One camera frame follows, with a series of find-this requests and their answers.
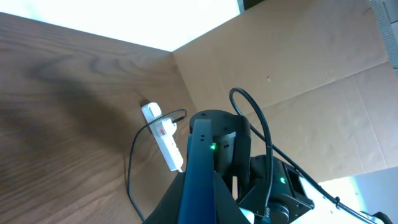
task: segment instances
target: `brown cardboard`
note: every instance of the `brown cardboard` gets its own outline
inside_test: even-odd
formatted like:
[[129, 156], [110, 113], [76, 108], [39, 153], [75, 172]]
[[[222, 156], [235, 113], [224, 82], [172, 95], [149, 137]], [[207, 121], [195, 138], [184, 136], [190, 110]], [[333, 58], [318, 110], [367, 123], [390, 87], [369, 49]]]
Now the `brown cardboard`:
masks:
[[[273, 143], [317, 181], [398, 165], [398, 80], [389, 62], [262, 111]], [[261, 129], [254, 112], [246, 117]], [[252, 139], [252, 155], [263, 154]]]
[[174, 55], [197, 109], [227, 111], [232, 87], [266, 107], [388, 60], [368, 0], [266, 0]]

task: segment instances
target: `cardboard wall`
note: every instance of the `cardboard wall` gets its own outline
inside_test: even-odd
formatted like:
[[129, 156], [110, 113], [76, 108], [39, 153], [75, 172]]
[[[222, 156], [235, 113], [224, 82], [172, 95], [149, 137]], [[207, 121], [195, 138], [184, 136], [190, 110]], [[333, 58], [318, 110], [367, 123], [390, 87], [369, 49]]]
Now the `cardboard wall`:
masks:
[[388, 60], [367, 0], [266, 0], [174, 55], [197, 109], [228, 111], [233, 87], [265, 107]]
[[267, 0], [174, 55], [198, 111], [234, 113], [228, 92], [244, 88], [317, 181], [398, 166], [398, 81], [367, 0]]
[[[389, 62], [262, 109], [273, 143], [321, 182], [398, 166], [398, 80]], [[255, 112], [246, 115], [261, 129]], [[265, 144], [252, 133], [252, 155]]]

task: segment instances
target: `wood grain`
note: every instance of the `wood grain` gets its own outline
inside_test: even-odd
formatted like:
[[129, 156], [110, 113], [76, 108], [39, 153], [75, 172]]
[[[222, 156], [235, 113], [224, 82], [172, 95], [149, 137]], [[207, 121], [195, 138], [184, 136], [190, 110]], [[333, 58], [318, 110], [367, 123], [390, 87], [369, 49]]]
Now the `wood grain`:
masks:
[[[148, 101], [195, 113], [170, 52], [0, 14], [0, 223], [140, 223], [125, 173]], [[175, 174], [149, 131], [134, 155], [148, 216]]]

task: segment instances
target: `power cord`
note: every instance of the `power cord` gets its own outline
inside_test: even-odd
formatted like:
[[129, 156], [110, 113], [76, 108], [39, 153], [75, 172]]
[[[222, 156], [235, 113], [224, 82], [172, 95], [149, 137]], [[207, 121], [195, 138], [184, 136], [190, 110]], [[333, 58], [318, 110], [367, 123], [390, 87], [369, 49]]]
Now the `power cord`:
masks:
[[[242, 94], [247, 100], [247, 96], [250, 98], [249, 103], [253, 106], [253, 102], [254, 100], [249, 96], [248, 93], [246, 93], [246, 91], [244, 91], [241, 88], [233, 88], [230, 92], [229, 92], [229, 100], [232, 103], [232, 106], [234, 107], [235, 111], [237, 112], [238, 115], [243, 116], [242, 112], [239, 110], [238, 106], [236, 106], [235, 101], [233, 100], [233, 93], [234, 92], [239, 92], [240, 94]], [[264, 114], [262, 113], [262, 111], [258, 111], [258, 105], [256, 104], [256, 102], [254, 102], [254, 104], [256, 105], [256, 108], [254, 108], [254, 111], [256, 112], [256, 114], [258, 115], [260, 122], [262, 122], [262, 119], [265, 120], [264, 118]], [[263, 132], [264, 132], [264, 136], [255, 128], [253, 127], [253, 125], [250, 124], [250, 129], [254, 132], [254, 134], [256, 134], [257, 136], [259, 136], [259, 138], [261, 138], [265, 143], [266, 143], [266, 147], [267, 147], [267, 154], [268, 154], [268, 146], [272, 146], [273, 150], [275, 150], [275, 152], [277, 152], [280, 156], [282, 156], [288, 163], [290, 163], [295, 169], [297, 169], [302, 175], [303, 177], [317, 190], [319, 191], [323, 196], [325, 196], [329, 201], [331, 201], [332, 203], [334, 203], [336, 205], [336, 208], [341, 208], [344, 211], [346, 211], [347, 213], [353, 215], [354, 217], [360, 219], [363, 222], [366, 222], [368, 224], [375, 224], [374, 222], [372, 222], [371, 220], [368, 220], [367, 218], [365, 218], [364, 216], [362, 216], [361, 214], [359, 214], [358, 212], [355, 212], [354, 210], [352, 210], [351, 208], [347, 207], [346, 205], [344, 205], [343, 203], [340, 202], [340, 198], [336, 197], [334, 198], [333, 196], [331, 196], [326, 190], [324, 190], [314, 179], [311, 178], [310, 175], [308, 175], [298, 164], [296, 164], [289, 156], [287, 156], [285, 153], [283, 153], [280, 149], [278, 149], [278, 147], [276, 147], [275, 145], [273, 145], [271, 143], [271, 135], [269, 135], [269, 129], [268, 129], [268, 125], [266, 126], [266, 129], [264, 129], [264, 125], [263, 123], [261, 123]]]
[[268, 174], [266, 175], [266, 201], [265, 201], [265, 206], [267, 207], [268, 205], [268, 200], [269, 200], [269, 196], [271, 195], [271, 188], [272, 188], [272, 176], [273, 176], [273, 172], [274, 172], [274, 156], [272, 154], [272, 140], [271, 140], [271, 133], [269, 131], [268, 128], [268, 124], [267, 124], [267, 120], [264, 117], [264, 114], [262, 113], [259, 105], [254, 101], [254, 99], [249, 95], [249, 93], [247, 93], [245, 90], [243, 90], [242, 88], [232, 88], [231, 91], [229, 91], [229, 100], [233, 106], [233, 108], [235, 109], [235, 111], [237, 112], [237, 114], [242, 115], [242, 112], [239, 110], [238, 106], [235, 103], [234, 100], [234, 96], [233, 94], [237, 92], [240, 93], [241, 95], [243, 95], [243, 97], [245, 97], [245, 99], [247, 99], [247, 101], [250, 103], [250, 105], [253, 107], [254, 112], [256, 112], [261, 126], [262, 126], [262, 131], [264, 132], [264, 142], [266, 143], [266, 160], [267, 160], [267, 171]]
[[134, 207], [134, 209], [136, 210], [137, 214], [139, 215], [139, 218], [141, 219], [142, 222], [145, 221], [145, 217], [142, 214], [142, 212], [139, 210], [137, 203], [134, 201], [132, 195], [131, 195], [131, 188], [130, 188], [130, 176], [131, 176], [131, 165], [132, 165], [132, 153], [134, 150], [134, 145], [136, 143], [137, 137], [139, 135], [139, 133], [141, 133], [142, 130], [146, 129], [147, 127], [149, 127], [151, 124], [155, 123], [158, 120], [164, 119], [165, 117], [171, 116], [173, 114], [176, 113], [180, 113], [180, 112], [184, 112], [184, 115], [182, 117], [179, 117], [175, 120], [173, 120], [173, 123], [177, 123], [179, 121], [181, 121], [182, 119], [184, 119], [185, 117], [187, 117], [187, 111], [186, 109], [179, 109], [170, 113], [167, 113], [165, 115], [162, 115], [158, 118], [156, 118], [155, 120], [151, 121], [150, 123], [147, 123], [145, 126], [143, 126], [140, 130], [138, 130], [137, 134], [134, 136], [134, 140], [132, 141], [132, 145], [131, 145], [131, 150], [130, 150], [130, 159], [129, 159], [129, 168], [128, 168], [128, 173], [127, 173], [127, 186], [126, 186], [126, 190], [127, 190], [127, 194], [129, 196], [130, 202], [132, 204], [132, 206]]

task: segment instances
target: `cable connector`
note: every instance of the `cable connector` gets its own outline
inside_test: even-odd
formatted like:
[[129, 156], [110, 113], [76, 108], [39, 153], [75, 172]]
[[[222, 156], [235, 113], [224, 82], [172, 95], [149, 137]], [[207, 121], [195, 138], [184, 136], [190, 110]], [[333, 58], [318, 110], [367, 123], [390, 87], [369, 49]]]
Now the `cable connector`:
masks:
[[336, 199], [336, 208], [339, 209], [339, 204], [340, 204], [340, 198], [339, 197], [335, 197]]

